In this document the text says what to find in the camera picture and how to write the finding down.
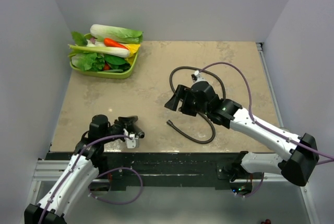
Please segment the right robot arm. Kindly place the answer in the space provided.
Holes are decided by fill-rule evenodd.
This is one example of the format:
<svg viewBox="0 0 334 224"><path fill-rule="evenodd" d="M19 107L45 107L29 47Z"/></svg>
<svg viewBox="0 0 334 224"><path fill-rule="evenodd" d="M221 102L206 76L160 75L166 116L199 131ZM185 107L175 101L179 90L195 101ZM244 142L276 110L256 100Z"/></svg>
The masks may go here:
<svg viewBox="0 0 334 224"><path fill-rule="evenodd" d="M178 85L172 98L164 105L172 111L196 116L204 114L212 123L245 134L272 150L270 154L242 151L223 171L231 181L252 173L280 174L297 186L305 186L315 166L318 154L315 138L286 132L255 116L237 102L221 99L206 81L195 82L190 88Z"/></svg>

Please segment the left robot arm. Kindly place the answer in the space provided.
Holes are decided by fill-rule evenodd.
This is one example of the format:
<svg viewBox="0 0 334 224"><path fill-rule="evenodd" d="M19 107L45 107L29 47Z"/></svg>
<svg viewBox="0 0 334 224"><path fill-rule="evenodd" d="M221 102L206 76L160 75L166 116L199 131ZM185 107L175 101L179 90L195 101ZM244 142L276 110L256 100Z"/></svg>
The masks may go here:
<svg viewBox="0 0 334 224"><path fill-rule="evenodd" d="M113 124L106 115L95 115L83 133L66 169L37 204L29 204L25 223L65 223L66 215L95 178L108 173L103 157L104 145L120 139L128 148L137 148L144 131L137 126L138 116L118 117Z"/></svg>

